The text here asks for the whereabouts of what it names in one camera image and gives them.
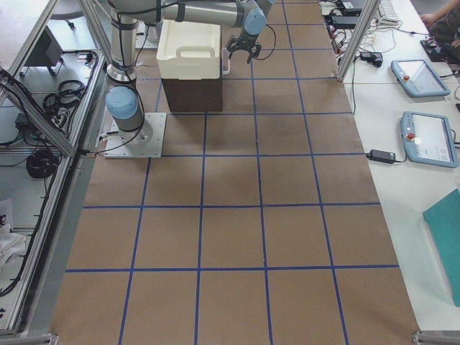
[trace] blue joint cap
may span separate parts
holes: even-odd
[[[113,117],[121,120],[129,119],[137,110],[136,94],[126,86],[117,86],[107,93],[106,106]]]
[[[253,9],[244,20],[244,29],[250,35],[258,35],[267,23],[264,12],[261,9]]]

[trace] bin handle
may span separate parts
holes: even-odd
[[[183,58],[182,56],[183,52],[208,52],[211,58],[216,57],[216,52],[214,51],[214,48],[212,48],[209,45],[196,45],[196,46],[183,45],[181,47],[178,47],[175,50],[175,53],[179,58]]]

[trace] person's hand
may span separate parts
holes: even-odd
[[[420,19],[422,19],[426,27],[430,27],[436,21],[434,14],[421,14]]]

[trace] tiled surface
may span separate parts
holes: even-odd
[[[159,160],[96,158],[52,325],[64,345],[412,343],[318,5],[276,1],[268,20],[274,54],[235,53],[221,114],[168,114]],[[259,41],[263,58],[272,32]],[[168,112],[155,54],[137,71],[146,109]]]

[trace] tablet screen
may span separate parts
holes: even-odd
[[[452,162],[449,136],[446,133],[444,120],[438,117],[417,114],[413,114],[412,119],[417,156],[427,160]]]
[[[405,75],[409,76],[418,93],[444,91],[440,80],[431,72],[425,61],[400,61],[398,63]]]

